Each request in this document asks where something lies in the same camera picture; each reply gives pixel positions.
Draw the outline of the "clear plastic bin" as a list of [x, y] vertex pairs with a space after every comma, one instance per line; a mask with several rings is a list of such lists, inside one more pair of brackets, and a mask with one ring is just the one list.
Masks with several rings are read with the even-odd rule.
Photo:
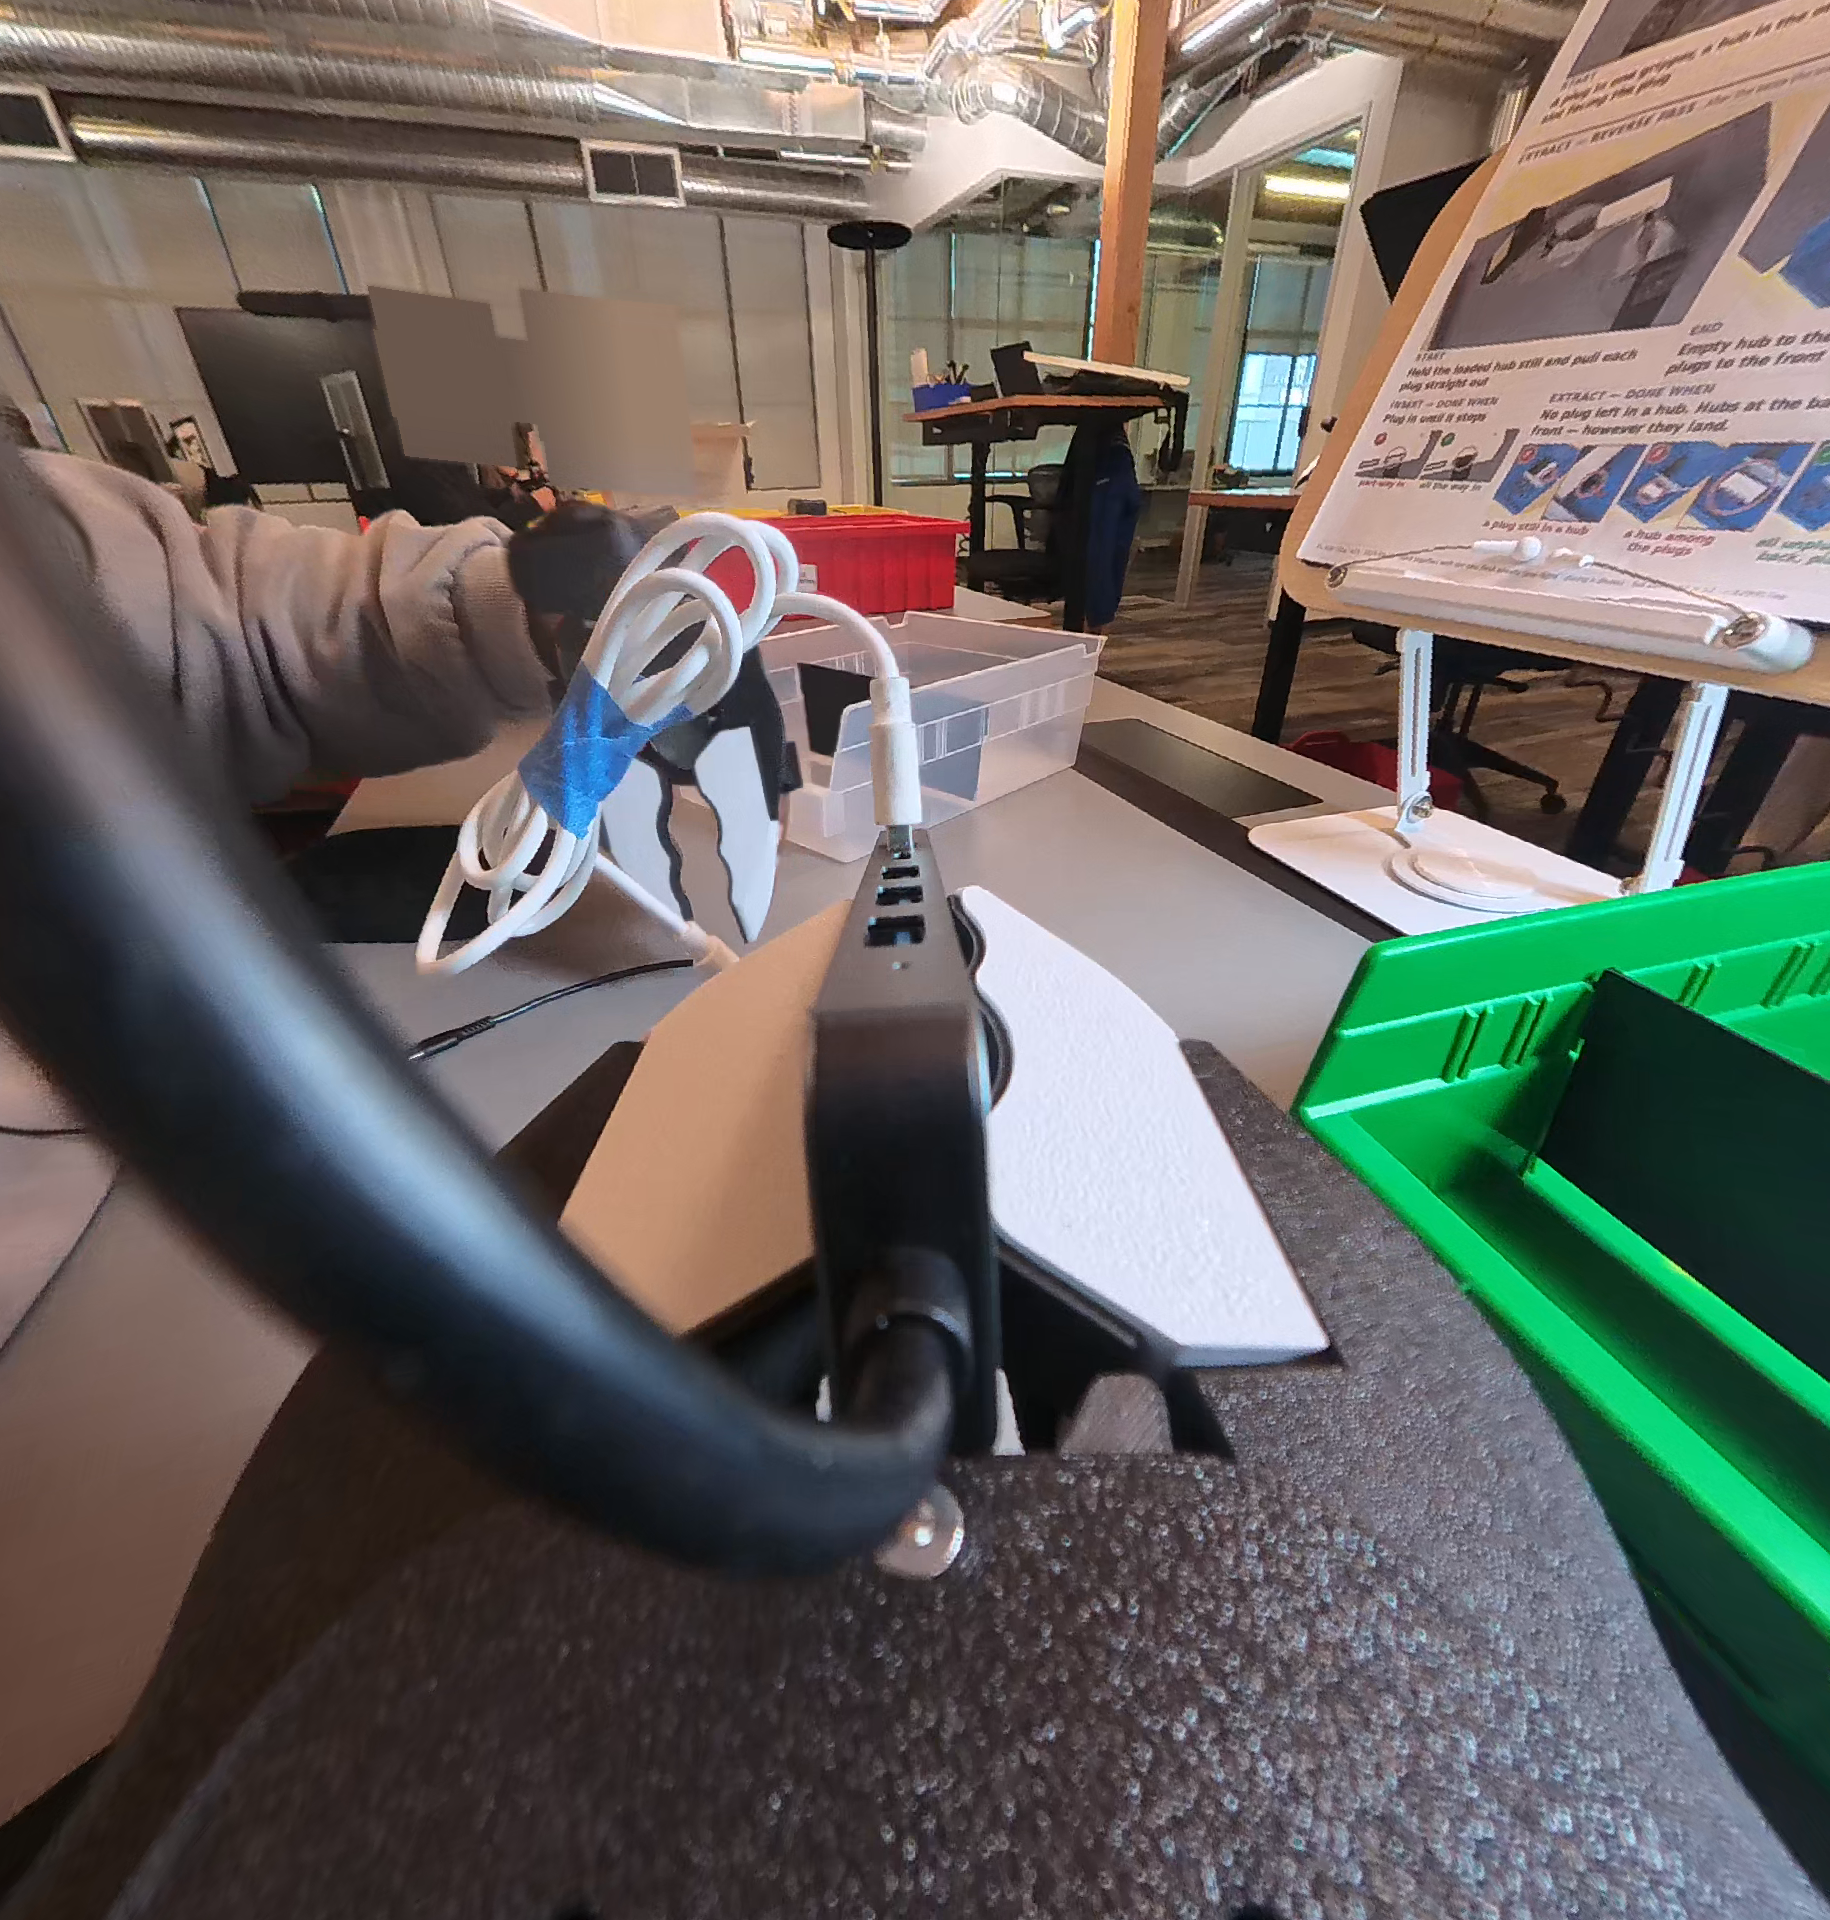
[[[911, 689], [924, 825], [1066, 770], [1086, 723], [1100, 639], [1022, 622], [908, 611], [885, 623]], [[760, 641], [802, 785], [784, 835], [835, 862], [874, 851], [869, 659], [826, 622]]]

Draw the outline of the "red plastic bin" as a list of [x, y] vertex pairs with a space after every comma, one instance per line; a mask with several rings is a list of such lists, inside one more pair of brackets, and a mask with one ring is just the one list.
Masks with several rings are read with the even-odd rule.
[[869, 615], [953, 611], [964, 519], [843, 507], [829, 513], [734, 512], [782, 530], [797, 552], [799, 592], [818, 592]]

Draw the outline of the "silver ventilation duct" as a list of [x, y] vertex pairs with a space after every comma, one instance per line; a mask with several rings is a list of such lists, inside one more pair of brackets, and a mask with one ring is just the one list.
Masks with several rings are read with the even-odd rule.
[[829, 60], [585, 39], [518, 5], [0, 5], [0, 90], [35, 87], [102, 168], [581, 201], [597, 150], [646, 150], [643, 204], [834, 218], [944, 111], [1104, 156], [1104, 110], [993, 51], [1002, 29], [988, 5], [938, 53]]

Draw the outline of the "black usb hub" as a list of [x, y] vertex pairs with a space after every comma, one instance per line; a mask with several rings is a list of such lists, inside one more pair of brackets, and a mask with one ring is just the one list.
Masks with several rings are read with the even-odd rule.
[[807, 1188], [830, 1402], [901, 1326], [936, 1332], [950, 1452], [999, 1432], [991, 1080], [969, 958], [924, 827], [881, 827], [809, 1013]]

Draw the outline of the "wooden column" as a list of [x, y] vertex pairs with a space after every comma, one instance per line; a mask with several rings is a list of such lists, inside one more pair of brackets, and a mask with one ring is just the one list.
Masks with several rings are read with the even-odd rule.
[[1091, 355], [1138, 357], [1153, 173], [1159, 146], [1169, 3], [1113, 3], [1104, 181], [1093, 252]]

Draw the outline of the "green plastic bin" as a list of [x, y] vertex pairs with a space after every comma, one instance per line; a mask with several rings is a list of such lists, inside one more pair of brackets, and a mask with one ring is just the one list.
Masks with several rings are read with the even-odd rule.
[[1830, 862], [1376, 943], [1294, 1113], [1830, 1795]]

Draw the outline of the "black wall screen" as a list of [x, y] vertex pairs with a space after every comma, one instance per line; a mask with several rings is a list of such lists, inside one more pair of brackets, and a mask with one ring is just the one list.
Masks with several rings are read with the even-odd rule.
[[176, 319], [243, 480], [391, 485], [403, 449], [364, 295], [243, 291]]

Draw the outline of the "black floor lamp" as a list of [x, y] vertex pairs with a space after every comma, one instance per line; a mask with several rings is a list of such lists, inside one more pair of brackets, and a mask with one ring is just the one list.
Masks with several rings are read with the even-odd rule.
[[829, 243], [852, 252], [862, 266], [862, 311], [866, 349], [869, 403], [869, 505], [885, 507], [885, 430], [881, 430], [881, 371], [879, 371], [879, 259], [907, 248], [913, 229], [879, 216], [857, 216], [829, 223]]

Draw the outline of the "person's left forearm grey sleeve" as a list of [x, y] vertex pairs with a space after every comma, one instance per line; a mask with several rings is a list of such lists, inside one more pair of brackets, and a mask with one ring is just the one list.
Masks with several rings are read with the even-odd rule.
[[22, 450], [51, 522], [182, 728], [250, 801], [310, 775], [383, 776], [485, 749], [542, 719], [542, 659], [494, 519], [364, 530], [247, 507], [193, 519], [159, 485]]

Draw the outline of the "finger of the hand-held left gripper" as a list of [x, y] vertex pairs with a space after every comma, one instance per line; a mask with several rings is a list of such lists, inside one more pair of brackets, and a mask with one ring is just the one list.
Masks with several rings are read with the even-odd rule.
[[670, 835], [671, 776], [661, 747], [643, 747], [598, 806], [606, 859], [665, 922], [692, 918], [680, 883], [680, 851]]
[[786, 726], [762, 659], [743, 659], [725, 696], [704, 715], [697, 790], [715, 821], [715, 852], [743, 943], [769, 914], [782, 847]]

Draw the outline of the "black office chair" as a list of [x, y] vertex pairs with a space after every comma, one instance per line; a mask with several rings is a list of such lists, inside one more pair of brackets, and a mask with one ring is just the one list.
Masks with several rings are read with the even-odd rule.
[[966, 555], [966, 587], [1009, 601], [1061, 601], [1076, 535], [1075, 491], [1060, 460], [1027, 467], [1021, 491], [988, 495], [986, 507], [1009, 512], [1014, 539]]

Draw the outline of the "white usb cable blue tape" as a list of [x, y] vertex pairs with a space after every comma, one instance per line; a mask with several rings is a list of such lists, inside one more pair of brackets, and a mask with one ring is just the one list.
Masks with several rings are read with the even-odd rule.
[[[869, 659], [869, 775], [879, 827], [924, 819], [911, 695], [885, 634], [854, 609], [818, 592], [776, 594], [769, 631], [810, 615], [843, 631]], [[598, 840], [603, 799], [534, 799], [522, 763], [481, 793], [456, 832], [442, 879], [423, 914], [417, 964], [423, 975], [464, 972], [500, 947], [557, 922], [593, 879], [653, 916], [693, 964], [734, 964], [729, 944], [693, 918], [665, 922], [606, 859]]]

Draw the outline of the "wooden top standing desk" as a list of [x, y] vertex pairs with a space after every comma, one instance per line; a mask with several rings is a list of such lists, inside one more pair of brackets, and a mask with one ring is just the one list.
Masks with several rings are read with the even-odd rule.
[[988, 572], [986, 562], [986, 452], [997, 444], [1035, 440], [1042, 428], [1072, 428], [1072, 444], [1061, 460], [1066, 485], [1066, 512], [1060, 530], [1050, 541], [1055, 557], [1053, 581], [1060, 590], [1061, 628], [1093, 631], [1086, 590], [1086, 535], [1093, 519], [1093, 480], [1098, 456], [1116, 428], [1133, 419], [1166, 416], [1169, 440], [1186, 438], [1189, 388], [1154, 377], [1116, 380], [1106, 391], [1032, 391], [1014, 396], [966, 396], [954, 402], [919, 402], [903, 419], [924, 430], [927, 445], [969, 449], [969, 557], [966, 578], [972, 587], [1003, 587], [1015, 574], [1015, 562], [999, 562]]

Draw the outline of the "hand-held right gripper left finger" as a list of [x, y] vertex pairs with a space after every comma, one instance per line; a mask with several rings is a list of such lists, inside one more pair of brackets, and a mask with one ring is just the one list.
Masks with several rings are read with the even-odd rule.
[[653, 1025], [559, 1214], [667, 1332], [723, 1320], [813, 1255], [809, 1015], [846, 916], [813, 914]]

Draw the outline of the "wooden book stand white base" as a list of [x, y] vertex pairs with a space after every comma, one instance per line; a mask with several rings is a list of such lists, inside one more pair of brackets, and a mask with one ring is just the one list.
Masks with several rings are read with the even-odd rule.
[[[1750, 611], [1730, 597], [1651, 587], [1552, 539], [1515, 535], [1376, 552], [1348, 562], [1306, 557], [1312, 522], [1342, 490], [1342, 466], [1383, 374], [1445, 279], [1452, 246], [1504, 168], [1485, 159], [1445, 199], [1390, 301], [1367, 368], [1298, 491], [1277, 564], [1282, 594], [1306, 611], [1365, 615], [1395, 628], [1399, 721], [1394, 801], [1312, 825], [1259, 827], [1259, 851], [1360, 905], [1395, 933], [1562, 909], [1677, 883], [1694, 806], [1714, 753], [1730, 691], [1775, 706], [1830, 711], [1830, 631]], [[1562, 665], [1645, 668], [1685, 689], [1657, 824], [1633, 879], [1541, 852], [1431, 799], [1431, 685], [1448, 639], [1528, 650]]]

